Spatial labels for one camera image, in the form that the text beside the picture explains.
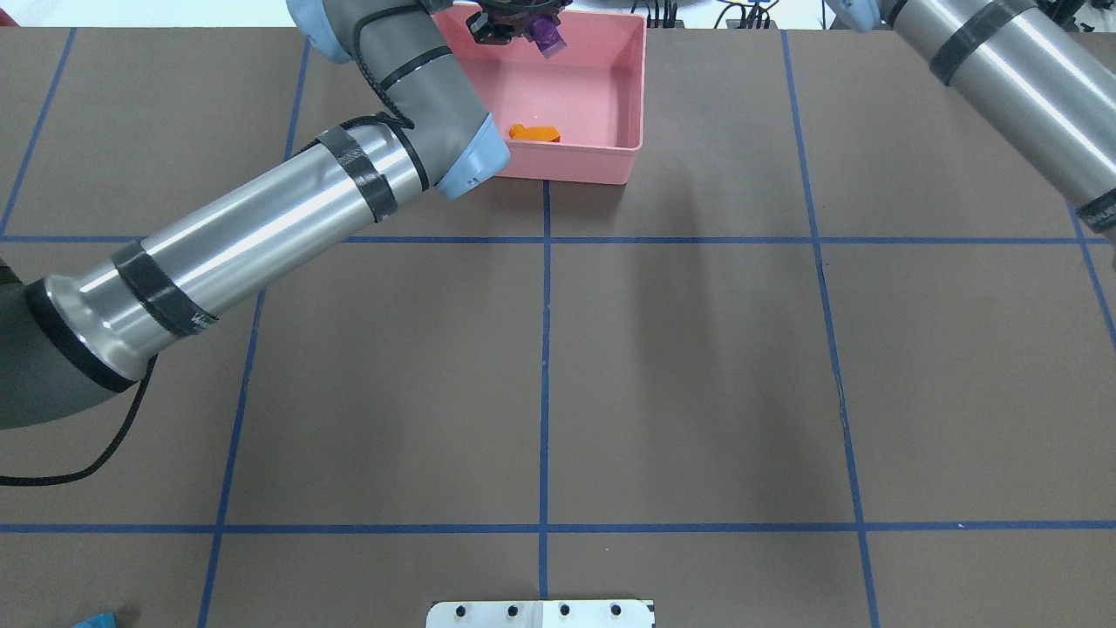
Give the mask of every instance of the blue tape line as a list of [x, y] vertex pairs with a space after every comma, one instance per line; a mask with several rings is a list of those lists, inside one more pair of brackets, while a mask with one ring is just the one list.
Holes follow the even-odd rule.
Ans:
[[[298, 80], [295, 85], [295, 99], [290, 106], [290, 122], [287, 125], [287, 141], [283, 145], [283, 161], [291, 157], [295, 149], [295, 132], [298, 128], [298, 116], [302, 106], [302, 90], [306, 87], [306, 68], [310, 58], [310, 40], [302, 41], [302, 58], [299, 61]], [[263, 313], [263, 300], [267, 289], [260, 290], [256, 297], [256, 310], [252, 313], [252, 331], [248, 337], [248, 355], [244, 358], [244, 371], [240, 379], [240, 397], [237, 400], [237, 416], [232, 424], [232, 437], [229, 439], [229, 457], [225, 460], [224, 479], [221, 483], [221, 500], [217, 509], [217, 531], [213, 533], [213, 545], [210, 549], [209, 567], [205, 570], [205, 586], [202, 589], [201, 608], [198, 611], [198, 628], [205, 628], [209, 621], [210, 602], [213, 599], [213, 583], [217, 581], [217, 568], [221, 560], [221, 542], [224, 521], [229, 512], [229, 494], [232, 491], [233, 473], [237, 468], [237, 453], [240, 448], [240, 434], [244, 424], [244, 409], [248, 407], [248, 385], [252, 378], [252, 367], [256, 364], [256, 347], [260, 338], [260, 317]]]
[[353, 235], [346, 243], [408, 243], [408, 244], [541, 244], [542, 238], [501, 236], [432, 236], [432, 235]]
[[1072, 244], [1076, 238], [887, 238], [819, 236], [825, 244]]
[[856, 532], [855, 523], [566, 523], [551, 534], [731, 534], [744, 532]]
[[225, 534], [537, 534], [539, 526], [517, 523], [464, 524], [306, 524], [225, 525]]
[[1116, 521], [911, 521], [865, 523], [868, 532], [964, 532], [974, 530], [1116, 530]]
[[550, 181], [542, 182], [542, 376], [539, 403], [539, 599], [549, 596], [550, 525]]
[[837, 335], [834, 331], [833, 309], [829, 305], [829, 288], [826, 284], [825, 260], [821, 257], [821, 238], [818, 232], [818, 219], [814, 209], [814, 187], [810, 184], [810, 170], [806, 158], [806, 139], [802, 136], [802, 119], [798, 106], [798, 94], [795, 89], [795, 70], [790, 58], [790, 39], [787, 31], [782, 36], [782, 57], [787, 69], [787, 89], [790, 94], [790, 110], [795, 122], [795, 141], [798, 144], [798, 164], [802, 171], [802, 190], [806, 194], [806, 213], [810, 221], [810, 236], [814, 239], [814, 264], [818, 273], [818, 287], [821, 290], [821, 310], [826, 321], [826, 337], [829, 340], [829, 363], [834, 379], [837, 383], [837, 396], [840, 402], [840, 423], [845, 433], [845, 464], [848, 467], [848, 484], [853, 494], [853, 514], [856, 518], [857, 541], [860, 545], [860, 567], [864, 571], [864, 590], [868, 601], [868, 619], [872, 628], [879, 628], [879, 609], [876, 602], [876, 586], [872, 574], [872, 557], [868, 553], [868, 534], [864, 528], [864, 508], [860, 503], [860, 483], [856, 474], [856, 455], [853, 450], [853, 431], [848, 424], [848, 405], [845, 398], [845, 381], [841, 378], [840, 357], [837, 354]]
[[558, 236], [556, 244], [808, 244], [796, 236]]
[[1077, 243], [1081, 248], [1081, 257], [1085, 258], [1085, 267], [1089, 270], [1089, 280], [1093, 281], [1093, 291], [1097, 294], [1097, 302], [1100, 305], [1100, 316], [1105, 319], [1108, 328], [1108, 338], [1112, 340], [1113, 349], [1116, 349], [1116, 325], [1113, 325], [1113, 312], [1108, 309], [1108, 299], [1105, 297], [1105, 289], [1100, 284], [1100, 277], [1097, 274], [1097, 267], [1093, 263], [1093, 252], [1089, 251], [1088, 240], [1085, 239], [1085, 231], [1081, 230], [1081, 222], [1077, 219], [1077, 210], [1072, 204], [1066, 203], [1069, 209], [1069, 219], [1074, 222], [1074, 232], [1077, 233]]
[[248, 406], [248, 384], [252, 377], [256, 363], [256, 345], [260, 332], [260, 316], [263, 311], [263, 299], [267, 290], [260, 290], [256, 297], [256, 312], [252, 316], [252, 331], [248, 339], [248, 356], [244, 358], [244, 371], [240, 379], [240, 398], [237, 400], [237, 416], [232, 424], [232, 437], [229, 441], [229, 457], [224, 465], [224, 480], [221, 483], [221, 500], [217, 510], [217, 529], [213, 532], [213, 544], [210, 548], [209, 567], [205, 570], [205, 586], [202, 589], [201, 608], [198, 611], [198, 628], [205, 628], [209, 621], [210, 601], [213, 599], [213, 583], [217, 581], [217, 567], [221, 558], [221, 541], [225, 515], [229, 511], [229, 493], [232, 491], [233, 472], [237, 468], [237, 452], [240, 447], [240, 432], [244, 423], [244, 408]]
[[295, 153], [295, 131], [298, 129], [298, 114], [302, 108], [302, 88], [306, 86], [306, 68], [310, 62], [310, 38], [302, 42], [302, 60], [298, 67], [298, 83], [295, 84], [295, 103], [290, 107], [290, 124], [287, 125], [287, 145], [282, 158], [287, 161]]
[[55, 77], [50, 79], [50, 88], [47, 89], [47, 97], [42, 100], [42, 108], [39, 109], [39, 118], [35, 120], [31, 138], [27, 142], [27, 149], [23, 151], [23, 161], [19, 164], [19, 171], [16, 173], [16, 182], [11, 186], [11, 193], [8, 194], [8, 204], [4, 205], [3, 215], [0, 216], [0, 235], [3, 235], [4, 231], [8, 230], [8, 221], [11, 220], [11, 214], [16, 210], [16, 199], [19, 197], [20, 187], [23, 186], [23, 176], [27, 175], [27, 168], [31, 164], [31, 155], [35, 153], [36, 144], [39, 143], [39, 134], [42, 132], [42, 125], [47, 122], [50, 103], [54, 102], [58, 84], [62, 79], [62, 71], [66, 69], [66, 61], [69, 59], [69, 52], [74, 47], [74, 38], [76, 36], [77, 29], [71, 28], [69, 35], [66, 37], [66, 46], [62, 47], [62, 55], [58, 58]]
[[6, 523], [0, 534], [212, 534], [214, 525]]
[[[1116, 520], [1020, 520], [1020, 521], [899, 521], [865, 522], [867, 532], [969, 532], [997, 530], [1116, 530]], [[852, 522], [819, 523], [555, 523], [547, 534], [749, 534], [857, 532]], [[244, 524], [224, 525], [224, 534], [270, 535], [408, 535], [408, 534], [538, 534], [533, 523], [463, 524]], [[84, 524], [8, 523], [0, 534], [213, 534], [217, 525], [174, 524]]]

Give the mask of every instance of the orange object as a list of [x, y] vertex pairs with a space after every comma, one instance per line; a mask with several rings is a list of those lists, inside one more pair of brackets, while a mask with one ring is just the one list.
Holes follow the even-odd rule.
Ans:
[[554, 126], [512, 125], [508, 135], [512, 139], [531, 139], [533, 142], [561, 142], [561, 133]]

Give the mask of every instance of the plastic tray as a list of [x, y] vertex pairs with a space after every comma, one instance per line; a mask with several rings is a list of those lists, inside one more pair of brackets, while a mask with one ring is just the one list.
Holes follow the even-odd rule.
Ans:
[[[478, 7], [434, 16], [511, 149], [500, 176], [626, 183], [643, 144], [643, 17], [562, 11], [567, 48], [546, 59], [535, 44], [473, 41], [465, 18]], [[513, 124], [556, 126], [560, 143], [508, 137]]]

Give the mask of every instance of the silver arm segment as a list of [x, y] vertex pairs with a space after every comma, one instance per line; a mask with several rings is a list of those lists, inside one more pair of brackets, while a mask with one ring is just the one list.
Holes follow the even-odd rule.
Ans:
[[336, 126], [83, 277], [28, 286], [9, 277], [0, 284], [0, 429], [109, 399], [153, 356], [427, 186], [456, 197], [508, 163], [425, 10], [407, 0], [329, 0], [325, 9], [347, 51], [353, 36], [343, 33], [360, 38], [381, 91], [413, 127], [386, 115]]
[[1116, 245], [1116, 76], [1030, 0], [826, 1], [862, 32], [892, 23]]

